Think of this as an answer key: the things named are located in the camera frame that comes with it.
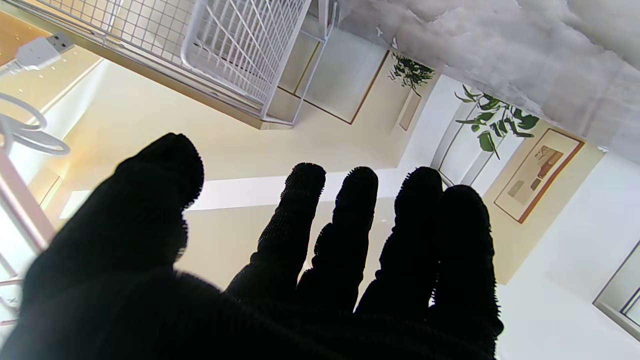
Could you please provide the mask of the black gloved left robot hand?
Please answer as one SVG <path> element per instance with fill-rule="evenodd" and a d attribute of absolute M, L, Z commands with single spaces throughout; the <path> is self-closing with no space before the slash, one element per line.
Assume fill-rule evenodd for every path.
<path fill-rule="evenodd" d="M 175 269 L 204 166 L 167 133 L 101 182 L 28 268 L 3 360 L 493 360 L 500 320 L 489 210 L 418 167 L 359 295 L 378 177 L 354 168 L 303 270 L 326 182 L 297 164 L 225 290 Z"/>

